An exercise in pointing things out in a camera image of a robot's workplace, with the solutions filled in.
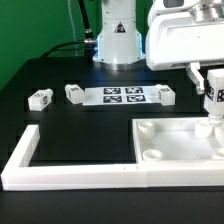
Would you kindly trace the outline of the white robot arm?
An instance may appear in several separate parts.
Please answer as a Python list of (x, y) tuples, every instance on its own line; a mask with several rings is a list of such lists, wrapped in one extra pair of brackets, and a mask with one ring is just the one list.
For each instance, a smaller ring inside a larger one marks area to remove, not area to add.
[(153, 0), (148, 33), (136, 29), (136, 0), (102, 0), (98, 65), (120, 70), (144, 60), (152, 70), (184, 68), (205, 92), (202, 66), (224, 64), (224, 0)]

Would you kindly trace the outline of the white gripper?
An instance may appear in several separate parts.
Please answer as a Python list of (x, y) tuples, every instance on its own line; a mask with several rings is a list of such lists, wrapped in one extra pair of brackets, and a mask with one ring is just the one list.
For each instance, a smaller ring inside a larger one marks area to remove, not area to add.
[(195, 23), (189, 12), (157, 16), (146, 37), (146, 62), (151, 70), (184, 68), (205, 93), (200, 65), (224, 63), (224, 22)]

